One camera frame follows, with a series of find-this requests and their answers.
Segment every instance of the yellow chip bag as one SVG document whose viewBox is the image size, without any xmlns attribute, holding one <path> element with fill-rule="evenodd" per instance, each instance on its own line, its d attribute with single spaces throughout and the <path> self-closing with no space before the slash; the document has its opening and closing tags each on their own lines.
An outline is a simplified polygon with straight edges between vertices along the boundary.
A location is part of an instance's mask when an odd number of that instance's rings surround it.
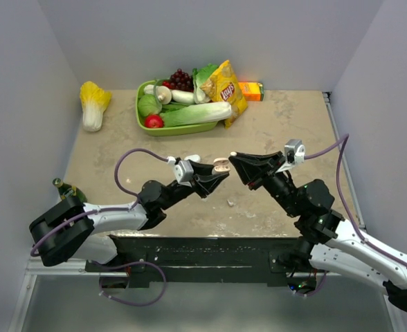
<svg viewBox="0 0 407 332">
<path fill-rule="evenodd" d="M 233 122 L 248 107 L 230 60 L 221 64 L 200 88 L 213 102 L 229 102 L 231 104 L 233 114 L 230 118 L 225 119 L 225 128 L 231 127 Z"/>
</svg>

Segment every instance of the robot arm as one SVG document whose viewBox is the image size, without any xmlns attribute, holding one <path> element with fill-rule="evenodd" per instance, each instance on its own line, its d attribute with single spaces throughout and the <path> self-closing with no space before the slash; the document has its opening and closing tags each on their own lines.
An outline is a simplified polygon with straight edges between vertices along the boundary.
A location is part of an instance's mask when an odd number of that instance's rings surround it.
<svg viewBox="0 0 407 332">
<path fill-rule="evenodd" d="M 407 311 L 407 254 L 366 233 L 356 233 L 351 221 L 331 209 L 334 197 L 316 179 L 296 187 L 289 170 L 303 163 L 305 147 L 290 140 L 284 154 L 265 156 L 232 152 L 229 158 L 243 184 L 250 190 L 264 187 L 301 233 L 297 248 L 279 257 L 280 264 L 328 270 L 378 288 L 389 300 Z"/>
<path fill-rule="evenodd" d="M 45 266 L 70 258 L 105 264 L 117 255 L 116 246 L 109 237 L 97 233 L 153 228 L 166 218 L 165 210 L 193 193 L 206 198 L 229 175 L 213 165 L 192 160 L 168 157 L 168 164 L 176 179 L 169 185 L 155 180 L 146 182 L 137 202 L 93 205 L 83 204 L 77 197 L 59 202 L 30 224 L 37 247 L 33 252 L 38 249 Z"/>
</svg>

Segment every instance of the green tray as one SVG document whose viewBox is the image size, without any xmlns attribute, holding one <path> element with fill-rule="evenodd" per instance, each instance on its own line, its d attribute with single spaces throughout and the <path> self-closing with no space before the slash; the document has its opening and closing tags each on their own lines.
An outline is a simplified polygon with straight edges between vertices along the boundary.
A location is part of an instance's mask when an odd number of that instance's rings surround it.
<svg viewBox="0 0 407 332">
<path fill-rule="evenodd" d="M 142 83 L 142 85 L 137 89 L 137 96 L 136 96 L 136 103 L 135 103 L 135 110 L 136 110 L 136 119 L 139 127 L 142 130 L 151 136 L 175 136 L 175 135 L 185 135 L 186 133 L 201 133 L 202 131 L 208 131 L 216 127 L 217 122 L 208 122 L 208 123 L 199 123 L 199 124 L 189 124 L 188 126 L 180 126 L 180 127 L 170 127 L 170 128 L 147 128 L 143 125 L 144 118 L 139 116 L 139 112 L 137 112 L 137 103 L 139 98 L 143 96 L 143 88 L 145 88 L 148 84 L 154 84 L 155 81 L 148 81 Z"/>
</svg>

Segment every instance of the beige table surface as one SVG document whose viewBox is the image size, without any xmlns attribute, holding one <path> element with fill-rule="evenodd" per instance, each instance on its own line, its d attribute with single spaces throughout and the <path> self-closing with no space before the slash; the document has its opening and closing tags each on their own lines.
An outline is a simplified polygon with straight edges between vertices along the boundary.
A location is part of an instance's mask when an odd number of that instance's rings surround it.
<svg viewBox="0 0 407 332">
<path fill-rule="evenodd" d="M 66 182 L 77 185 L 90 203 L 121 204 L 133 201 L 114 183 L 114 166 L 127 150 L 144 147 L 163 156 L 186 157 L 199 154 L 203 163 L 228 157 L 231 151 L 269 154 L 283 150 L 291 138 L 302 139 L 308 154 L 334 143 L 334 132 L 319 91 L 266 91 L 263 102 L 249 102 L 245 113 L 226 130 L 219 124 L 212 131 L 184 136 L 151 137 L 136 123 L 136 91 L 112 91 L 113 99 L 104 114 L 102 129 L 96 133 L 79 130 L 66 174 Z M 296 186 L 321 178 L 336 197 L 333 208 L 345 215 L 335 183 L 338 151 L 308 160 L 291 171 Z M 150 179 L 168 184 L 172 170 L 146 154 L 131 155 L 120 168 L 119 179 L 130 190 L 139 192 Z M 341 173 L 343 191 L 352 207 L 345 173 Z M 230 207 L 227 200 L 234 202 Z M 167 210 L 167 219 L 142 233 L 178 237 L 297 237 L 282 208 L 261 188 L 255 192 L 242 185 L 233 170 L 207 200 L 196 194 Z M 141 234 L 135 231 L 119 235 Z"/>
</svg>

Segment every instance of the lay's logo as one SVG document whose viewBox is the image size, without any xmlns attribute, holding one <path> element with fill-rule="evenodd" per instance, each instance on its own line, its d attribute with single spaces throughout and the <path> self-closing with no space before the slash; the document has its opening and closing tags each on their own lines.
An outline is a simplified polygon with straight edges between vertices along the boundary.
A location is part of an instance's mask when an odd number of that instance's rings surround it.
<svg viewBox="0 0 407 332">
<path fill-rule="evenodd" d="M 230 84 L 221 91 L 220 96 L 226 102 L 232 95 L 234 95 L 234 84 L 230 82 Z"/>
</svg>

